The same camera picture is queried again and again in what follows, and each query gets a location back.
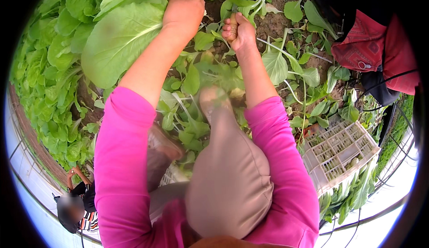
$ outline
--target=dirt ground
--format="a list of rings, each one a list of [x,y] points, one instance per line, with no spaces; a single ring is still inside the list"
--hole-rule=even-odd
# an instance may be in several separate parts
[[[211,23],[211,22],[219,22],[221,20],[220,17],[220,8],[222,3],[225,0],[206,0],[206,11],[207,14],[210,16],[211,19],[204,17],[203,22],[205,23]],[[283,10],[285,3],[287,2],[286,0],[272,0],[272,5],[274,5],[277,9],[279,10]],[[292,25],[291,21],[288,20],[282,13],[278,13],[278,14],[274,14],[274,13],[267,13],[266,16],[262,19],[260,18],[259,15],[256,15],[255,17],[255,24],[257,26],[256,28],[256,36],[266,40],[268,36],[270,36],[271,38],[279,38],[279,37],[283,37],[284,34],[284,29],[285,27],[289,27],[289,28],[297,28],[298,26],[302,26],[302,24],[297,23],[294,26]],[[286,41],[291,39],[292,35],[288,35]],[[316,42],[318,40],[318,35],[317,34],[313,34],[312,37],[312,42]],[[265,50],[265,44],[262,42],[257,42],[257,46],[258,49],[260,50],[260,52],[263,52]],[[224,52],[226,52],[228,50],[228,47],[222,42],[222,41],[215,41],[214,43],[214,49],[215,49],[215,54],[222,54]],[[330,61],[333,61],[333,57],[328,55],[326,52],[322,52],[319,51],[318,53],[319,56],[322,56]],[[309,67],[315,67],[319,69],[319,74],[320,74],[320,83],[323,84],[326,79],[327,79],[327,71],[329,69],[329,67],[332,64],[319,59],[317,57],[312,56],[307,64],[303,65],[303,68],[309,68]],[[177,72],[174,71],[169,71],[168,76],[176,76],[178,77]],[[330,96],[332,96],[335,100],[339,100],[342,98],[343,93],[344,93],[344,82],[343,81],[338,81],[337,85],[335,86],[334,90],[332,91],[332,93],[330,94]],[[279,87],[277,88],[277,90],[281,90],[283,88],[285,88],[286,85],[285,84],[280,84]],[[78,86],[78,101],[81,102],[83,101],[89,108],[91,108],[92,110],[94,110],[93,112],[91,110],[88,111],[88,113],[86,114],[86,117],[83,119],[82,123],[81,123],[81,127],[86,125],[87,123],[90,122],[97,122],[100,120],[100,118],[103,116],[104,111],[102,109],[96,108],[94,107],[94,101],[92,100],[92,97],[90,94],[88,94],[87,89],[86,89],[86,85],[83,81],[83,79],[81,79],[79,81],[79,86]],[[290,94],[290,91],[288,89],[280,91],[279,95],[286,100],[286,97]],[[300,85],[297,89],[297,96],[299,100],[303,99],[303,87],[302,85]],[[242,105],[242,103],[244,102],[245,97],[243,98],[242,101],[240,102],[235,102],[235,104],[237,105]],[[319,99],[318,101],[316,101],[315,103],[313,103],[310,106],[307,106],[307,112],[311,112],[311,110],[313,110],[313,108],[320,102],[322,101],[322,99]],[[344,103],[342,101],[340,101],[340,107],[342,107]],[[298,104],[298,103],[294,103],[291,105],[292,110],[293,111],[302,111],[303,110],[303,106]],[[79,117],[79,113],[77,112],[76,108],[73,106],[72,109],[72,114],[73,114],[73,119],[77,119]]]

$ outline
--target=forearm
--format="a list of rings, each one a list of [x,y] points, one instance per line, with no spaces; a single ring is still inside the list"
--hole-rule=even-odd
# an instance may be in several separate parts
[[[177,31],[163,27],[132,64],[119,86],[136,92],[156,108],[168,70],[187,43],[177,36]]]
[[[82,179],[82,181],[85,183],[85,185],[92,184],[91,181],[89,181],[88,177],[86,177],[82,172],[78,173],[79,177]]]
[[[236,54],[246,89],[247,107],[252,108],[265,99],[277,96],[277,92],[262,63],[256,44],[244,46]]]
[[[72,178],[71,177],[67,177],[67,187],[70,190],[73,190],[73,183],[72,183]]]

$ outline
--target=person wearing hat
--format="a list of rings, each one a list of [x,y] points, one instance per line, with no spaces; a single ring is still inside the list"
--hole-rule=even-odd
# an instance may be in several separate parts
[[[72,177],[77,174],[83,181],[73,188]],[[67,175],[67,193],[54,196],[57,203],[58,220],[71,233],[77,230],[98,230],[98,213],[94,205],[95,182],[91,182],[78,166]]]

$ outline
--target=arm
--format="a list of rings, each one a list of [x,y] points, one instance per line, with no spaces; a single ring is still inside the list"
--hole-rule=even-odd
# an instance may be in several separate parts
[[[271,83],[268,74],[262,63],[261,55],[256,47],[255,28],[242,15],[237,13],[238,36],[231,43],[242,69],[244,87],[246,89],[246,104],[252,108],[273,96],[277,96],[277,91]],[[225,20],[222,36],[227,38],[231,32],[230,19]]]
[[[246,88],[249,109],[244,115],[252,129],[254,143],[267,156],[271,181],[275,185],[266,219],[246,240],[276,243],[280,236],[284,240],[282,244],[298,246],[309,242],[314,245],[319,226],[316,191],[296,149],[281,98],[262,63],[255,30],[239,13],[236,20],[238,37],[231,46],[236,51]],[[226,38],[230,35],[229,20],[225,23],[222,36]]]
[[[196,34],[203,13],[204,0],[169,0],[160,34],[105,104],[94,160],[95,208],[104,247],[165,246],[162,226],[152,228],[149,218],[147,131],[167,71]]]
[[[82,179],[82,181],[85,183],[85,185],[87,184],[92,184],[91,181],[89,181],[88,177],[86,177],[82,171],[80,170],[79,166],[73,167],[72,170],[77,173],[77,175]]]

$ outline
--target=left hand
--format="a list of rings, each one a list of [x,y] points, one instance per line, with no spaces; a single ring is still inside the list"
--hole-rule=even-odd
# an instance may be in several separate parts
[[[163,29],[172,29],[181,40],[190,41],[204,16],[204,0],[168,0]]]

